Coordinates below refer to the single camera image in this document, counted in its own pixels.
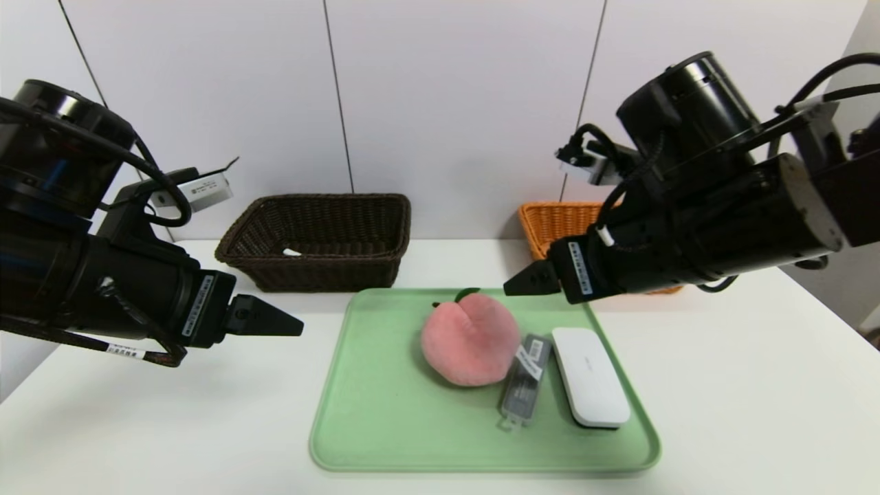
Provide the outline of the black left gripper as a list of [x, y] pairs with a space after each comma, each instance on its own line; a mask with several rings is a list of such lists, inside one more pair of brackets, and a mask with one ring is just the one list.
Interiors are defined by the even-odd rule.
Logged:
[[76, 328], [154, 338], [147, 317], [174, 344], [204, 349], [224, 334], [302, 335], [302, 320], [260, 298], [239, 294], [230, 301], [235, 284], [235, 276], [202, 269], [182, 247], [153, 234], [91, 235], [76, 281]]

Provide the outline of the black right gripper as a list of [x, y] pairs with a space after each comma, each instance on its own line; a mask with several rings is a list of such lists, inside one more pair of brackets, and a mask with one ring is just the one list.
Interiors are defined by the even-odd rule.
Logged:
[[563, 291], [572, 304], [654, 294], [686, 284], [685, 217], [673, 210], [608, 210], [584, 234], [556, 239], [547, 259], [503, 284], [506, 296]]

